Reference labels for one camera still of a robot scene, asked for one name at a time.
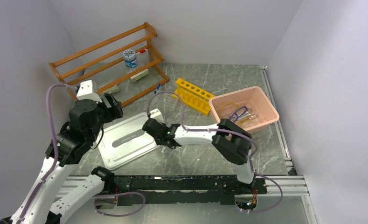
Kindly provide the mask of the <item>white metal tray lid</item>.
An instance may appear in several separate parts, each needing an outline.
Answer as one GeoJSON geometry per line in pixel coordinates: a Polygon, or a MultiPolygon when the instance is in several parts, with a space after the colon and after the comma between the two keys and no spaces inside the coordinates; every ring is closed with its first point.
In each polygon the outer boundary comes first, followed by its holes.
{"type": "Polygon", "coordinates": [[[155,139],[142,130],[148,118],[142,112],[104,129],[97,146],[104,167],[115,170],[158,147],[155,139]]]}

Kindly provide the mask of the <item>clear plastic tube rack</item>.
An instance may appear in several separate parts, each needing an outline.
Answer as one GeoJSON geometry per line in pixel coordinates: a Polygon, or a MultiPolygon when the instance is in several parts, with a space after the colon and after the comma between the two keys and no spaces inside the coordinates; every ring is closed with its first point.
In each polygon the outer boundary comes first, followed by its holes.
{"type": "Polygon", "coordinates": [[[157,97],[157,106],[164,113],[173,112],[178,102],[176,96],[169,92],[162,93],[157,97]]]}

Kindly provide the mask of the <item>yellow test tube rack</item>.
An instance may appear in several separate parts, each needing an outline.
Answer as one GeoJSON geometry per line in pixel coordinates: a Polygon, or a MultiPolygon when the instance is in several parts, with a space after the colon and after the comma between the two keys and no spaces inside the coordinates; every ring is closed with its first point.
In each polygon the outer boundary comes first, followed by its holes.
{"type": "Polygon", "coordinates": [[[183,103],[206,116],[210,114],[209,101],[215,95],[182,78],[178,78],[175,83],[177,87],[174,92],[180,96],[183,103]]]}

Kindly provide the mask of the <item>pink plastic bin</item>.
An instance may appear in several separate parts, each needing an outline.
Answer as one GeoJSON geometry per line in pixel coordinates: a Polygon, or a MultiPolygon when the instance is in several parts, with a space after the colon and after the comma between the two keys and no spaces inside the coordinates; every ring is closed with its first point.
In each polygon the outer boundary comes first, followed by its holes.
{"type": "MultiPolygon", "coordinates": [[[[235,122],[235,124],[240,126],[248,133],[259,132],[267,128],[269,125],[279,121],[280,116],[277,110],[272,105],[264,91],[258,86],[252,86],[211,98],[209,101],[211,108],[210,116],[215,122],[218,123],[221,121],[217,115],[217,110],[221,105],[227,102],[237,104],[238,108],[245,105],[248,108],[251,108],[253,113],[257,114],[256,119],[246,119],[235,122]]],[[[229,116],[236,110],[237,109],[227,109],[223,111],[222,119],[228,119],[229,116]]]]}

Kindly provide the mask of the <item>tan rubber tubing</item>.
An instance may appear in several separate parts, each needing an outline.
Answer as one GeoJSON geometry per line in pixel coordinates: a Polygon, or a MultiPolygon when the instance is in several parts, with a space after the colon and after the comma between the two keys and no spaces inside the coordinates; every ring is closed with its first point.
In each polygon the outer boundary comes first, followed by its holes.
{"type": "Polygon", "coordinates": [[[238,106],[237,104],[235,103],[232,103],[232,102],[227,102],[227,103],[224,103],[223,105],[221,105],[218,110],[217,110],[217,115],[220,119],[223,118],[223,115],[222,115],[222,112],[227,110],[227,109],[237,109],[238,106]]]}

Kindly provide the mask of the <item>blue safety goggles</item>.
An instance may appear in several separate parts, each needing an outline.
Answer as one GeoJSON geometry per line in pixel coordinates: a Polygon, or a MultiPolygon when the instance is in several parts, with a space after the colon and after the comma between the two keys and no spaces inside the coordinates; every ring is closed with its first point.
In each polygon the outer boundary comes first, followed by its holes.
{"type": "Polygon", "coordinates": [[[232,121],[233,123],[235,123],[236,121],[238,121],[241,117],[243,117],[246,112],[248,111],[248,107],[247,106],[242,106],[239,107],[236,111],[234,111],[228,118],[228,120],[232,121]]]}

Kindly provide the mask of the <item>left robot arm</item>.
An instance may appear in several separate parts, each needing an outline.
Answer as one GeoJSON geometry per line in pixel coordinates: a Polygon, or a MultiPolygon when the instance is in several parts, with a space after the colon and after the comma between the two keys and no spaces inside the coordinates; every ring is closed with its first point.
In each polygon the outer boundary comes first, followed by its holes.
{"type": "Polygon", "coordinates": [[[69,121],[52,139],[31,191],[19,209],[1,224],[63,224],[93,196],[115,188],[114,175],[97,167],[73,191],[56,200],[57,194],[81,158],[92,149],[103,125],[123,116],[122,105],[111,94],[77,100],[69,110],[69,121]]]}

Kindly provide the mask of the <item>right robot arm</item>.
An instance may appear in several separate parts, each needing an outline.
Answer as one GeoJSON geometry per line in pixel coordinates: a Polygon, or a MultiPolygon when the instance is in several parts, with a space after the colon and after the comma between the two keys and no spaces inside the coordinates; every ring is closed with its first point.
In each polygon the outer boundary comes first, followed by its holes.
{"type": "Polygon", "coordinates": [[[170,149],[185,145],[213,145],[229,162],[235,165],[238,188],[250,193],[256,186],[255,170],[251,157],[258,147],[245,130],[228,119],[209,126],[167,126],[149,118],[142,130],[154,138],[157,145],[170,149]]]}

